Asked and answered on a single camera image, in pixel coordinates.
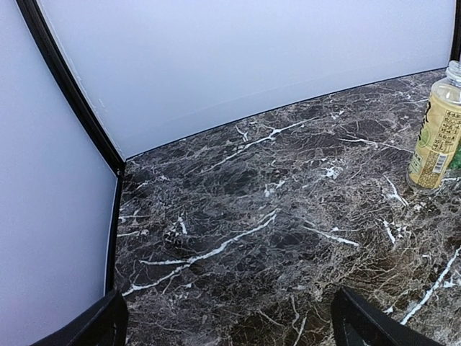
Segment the black frame edge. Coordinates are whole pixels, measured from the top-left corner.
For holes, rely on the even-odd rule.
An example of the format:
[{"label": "black frame edge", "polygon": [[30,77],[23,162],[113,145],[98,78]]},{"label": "black frame edge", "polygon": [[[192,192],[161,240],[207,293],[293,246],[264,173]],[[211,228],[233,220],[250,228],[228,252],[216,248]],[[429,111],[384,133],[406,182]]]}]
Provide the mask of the black frame edge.
[{"label": "black frame edge", "polygon": [[117,227],[118,216],[120,212],[120,202],[122,200],[123,177],[125,175],[125,165],[120,170],[120,175],[117,178],[117,186],[115,188],[114,205],[112,206],[112,220],[110,221],[109,244],[107,247],[107,263],[106,263],[106,281],[105,293],[108,294],[114,288],[115,282],[115,254],[117,251]]},{"label": "black frame edge", "polygon": [[67,102],[112,171],[117,176],[120,176],[125,163],[76,83],[47,26],[37,1],[16,0],[16,3],[43,59]]},{"label": "black frame edge", "polygon": [[374,307],[351,288],[340,287],[331,303],[331,319],[337,346],[442,346],[403,326]]},{"label": "black frame edge", "polygon": [[63,328],[31,346],[123,346],[128,318],[122,295],[112,290]]},{"label": "black frame edge", "polygon": [[461,55],[461,0],[456,0],[455,28],[450,60],[458,61]]}]

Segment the curved white wall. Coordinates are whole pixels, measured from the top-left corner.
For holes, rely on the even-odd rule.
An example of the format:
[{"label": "curved white wall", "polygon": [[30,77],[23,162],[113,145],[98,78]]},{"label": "curved white wall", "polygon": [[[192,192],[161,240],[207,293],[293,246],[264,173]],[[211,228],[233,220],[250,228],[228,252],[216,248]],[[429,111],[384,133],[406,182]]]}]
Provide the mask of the curved white wall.
[{"label": "curved white wall", "polygon": [[455,0],[40,0],[125,157],[447,65]]},{"label": "curved white wall", "polygon": [[104,295],[116,179],[14,1],[0,1],[0,345],[29,345]]}]

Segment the dark marble countertop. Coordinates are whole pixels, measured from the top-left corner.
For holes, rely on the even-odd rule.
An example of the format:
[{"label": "dark marble countertop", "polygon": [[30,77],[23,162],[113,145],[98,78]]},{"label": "dark marble countertop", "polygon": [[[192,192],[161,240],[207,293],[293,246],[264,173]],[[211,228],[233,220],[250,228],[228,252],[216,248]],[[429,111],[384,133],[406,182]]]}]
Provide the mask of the dark marble countertop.
[{"label": "dark marble countertop", "polygon": [[127,344],[334,345],[348,285],[461,345],[461,180],[405,182],[443,71],[281,107],[127,163],[116,281]]}]

